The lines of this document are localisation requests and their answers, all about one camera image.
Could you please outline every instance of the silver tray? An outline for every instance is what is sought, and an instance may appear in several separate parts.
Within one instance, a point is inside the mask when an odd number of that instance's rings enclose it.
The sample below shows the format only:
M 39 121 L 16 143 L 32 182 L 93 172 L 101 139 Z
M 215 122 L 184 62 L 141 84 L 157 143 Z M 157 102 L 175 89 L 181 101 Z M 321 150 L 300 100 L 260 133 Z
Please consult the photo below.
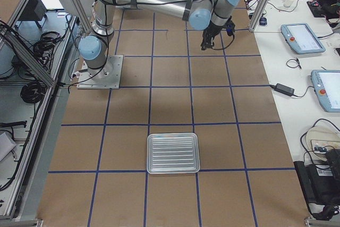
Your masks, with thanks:
M 196 173 L 199 170 L 195 133 L 159 133 L 148 136 L 147 171 L 150 174 Z

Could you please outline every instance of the ribbed tray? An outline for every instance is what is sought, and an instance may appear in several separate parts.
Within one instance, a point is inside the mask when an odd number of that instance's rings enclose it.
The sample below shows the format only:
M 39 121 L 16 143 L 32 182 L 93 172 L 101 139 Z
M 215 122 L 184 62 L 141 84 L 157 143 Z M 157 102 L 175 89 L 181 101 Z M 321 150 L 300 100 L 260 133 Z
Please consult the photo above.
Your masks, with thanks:
M 195 133 L 159 133 L 148 136 L 147 171 L 150 174 L 196 173 L 199 170 Z

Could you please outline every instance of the black connector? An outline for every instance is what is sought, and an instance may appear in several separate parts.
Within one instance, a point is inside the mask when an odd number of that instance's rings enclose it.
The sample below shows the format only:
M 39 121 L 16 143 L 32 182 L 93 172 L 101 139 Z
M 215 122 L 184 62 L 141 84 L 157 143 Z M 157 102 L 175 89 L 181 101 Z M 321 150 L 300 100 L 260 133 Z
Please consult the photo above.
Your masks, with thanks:
M 274 91 L 277 91 L 278 93 L 282 93 L 284 95 L 287 95 L 289 97 L 294 96 L 294 89 L 285 85 L 282 85 L 281 83 L 277 83 L 276 85 L 270 85 Z

